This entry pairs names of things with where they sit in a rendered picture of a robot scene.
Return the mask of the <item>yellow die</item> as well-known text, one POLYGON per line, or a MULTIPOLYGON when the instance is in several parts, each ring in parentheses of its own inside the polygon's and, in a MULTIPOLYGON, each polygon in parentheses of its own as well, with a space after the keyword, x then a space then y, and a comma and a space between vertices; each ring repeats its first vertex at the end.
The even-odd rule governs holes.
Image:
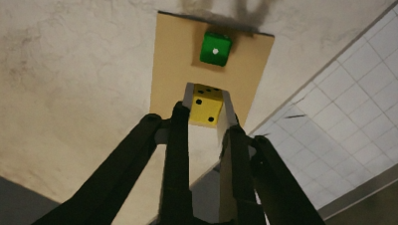
POLYGON ((189 120, 217 124, 223 102, 221 89, 195 84, 189 120))

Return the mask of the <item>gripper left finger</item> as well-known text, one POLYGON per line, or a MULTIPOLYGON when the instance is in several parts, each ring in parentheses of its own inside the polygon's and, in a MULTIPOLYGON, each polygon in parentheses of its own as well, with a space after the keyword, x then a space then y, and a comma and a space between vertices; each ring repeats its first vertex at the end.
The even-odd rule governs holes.
POLYGON ((166 151, 156 224, 193 225, 188 151, 193 91, 187 82, 171 118, 146 114, 70 199, 31 225, 111 225, 158 144, 166 144, 166 151))

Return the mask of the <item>tan flat mat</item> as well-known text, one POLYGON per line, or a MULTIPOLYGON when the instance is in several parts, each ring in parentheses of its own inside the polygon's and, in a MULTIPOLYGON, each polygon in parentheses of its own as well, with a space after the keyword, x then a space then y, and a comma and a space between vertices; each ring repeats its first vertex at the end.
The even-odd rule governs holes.
POLYGON ((243 128, 275 39, 157 13, 149 113, 171 118, 189 82, 228 91, 243 128), (206 31, 232 39, 225 67, 200 62, 206 31))

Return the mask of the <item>green die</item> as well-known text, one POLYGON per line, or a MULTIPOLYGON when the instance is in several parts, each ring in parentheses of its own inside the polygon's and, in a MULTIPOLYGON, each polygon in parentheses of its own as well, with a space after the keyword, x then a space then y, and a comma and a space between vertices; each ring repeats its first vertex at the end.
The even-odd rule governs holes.
POLYGON ((200 62, 225 67, 232 46, 229 36, 206 31, 200 52, 200 62))

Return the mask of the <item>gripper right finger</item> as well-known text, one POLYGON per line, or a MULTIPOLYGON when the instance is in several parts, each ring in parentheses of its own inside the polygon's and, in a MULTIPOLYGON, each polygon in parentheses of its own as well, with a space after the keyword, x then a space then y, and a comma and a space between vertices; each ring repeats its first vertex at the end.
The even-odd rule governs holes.
POLYGON ((325 225, 272 143, 263 135, 247 136, 229 92, 222 94, 216 124, 222 149, 219 223, 267 225, 266 213, 270 225, 325 225))

